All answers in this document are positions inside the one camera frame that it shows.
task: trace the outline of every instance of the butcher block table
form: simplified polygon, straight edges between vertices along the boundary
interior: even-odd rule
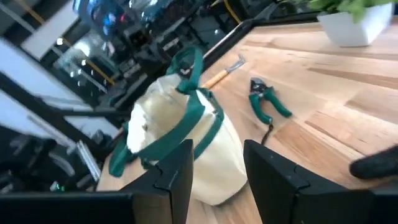
[[[275,126],[268,148],[349,189],[388,181],[359,180],[348,166],[398,142],[398,23],[372,46],[356,48],[333,45],[318,23],[255,27],[207,69],[202,83],[235,63],[238,54],[246,63],[212,91],[242,142],[260,141],[268,129],[248,99],[250,78],[259,77],[294,114],[284,118],[269,102],[263,104]],[[109,178],[103,177],[100,190],[123,186],[112,186]],[[217,207],[192,199],[187,223],[257,224],[261,219],[246,185]]]

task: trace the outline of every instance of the metal frame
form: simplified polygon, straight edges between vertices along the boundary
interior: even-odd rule
[[[21,105],[25,106],[28,110],[35,113],[44,121],[48,122],[49,125],[59,130],[72,141],[78,142],[82,140],[90,148],[91,153],[97,159],[104,159],[104,155],[101,153],[99,145],[95,143],[94,140],[87,137],[79,129],[66,121],[62,114],[54,110],[39,98],[31,95],[23,87],[16,84],[3,72],[0,72],[0,90],[18,101]]]

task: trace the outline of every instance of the white planter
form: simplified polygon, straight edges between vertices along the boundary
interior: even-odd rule
[[[390,24],[394,4],[374,6],[366,9],[365,18],[354,23],[347,12],[327,14],[317,17],[329,39],[340,47],[360,47],[369,45]]]

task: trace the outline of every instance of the green handle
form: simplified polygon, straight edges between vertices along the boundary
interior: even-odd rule
[[[260,96],[258,94],[250,94],[249,100],[250,100],[251,107],[254,110],[254,113],[260,119],[260,121],[263,122],[264,124],[271,124],[272,118],[270,116],[264,114],[261,110]]]
[[[288,118],[292,115],[292,112],[290,112],[288,109],[286,109],[283,104],[276,98],[274,94],[274,87],[270,87],[265,90],[263,93],[264,99],[270,101],[272,105],[274,105],[275,109],[285,118]]]

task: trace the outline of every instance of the leaf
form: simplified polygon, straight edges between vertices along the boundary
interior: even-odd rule
[[[329,3],[330,1],[325,0],[312,0],[308,3],[308,8],[321,11],[324,7],[327,7]]]
[[[364,0],[343,0],[337,10],[350,13],[354,23],[361,21],[366,14]]]

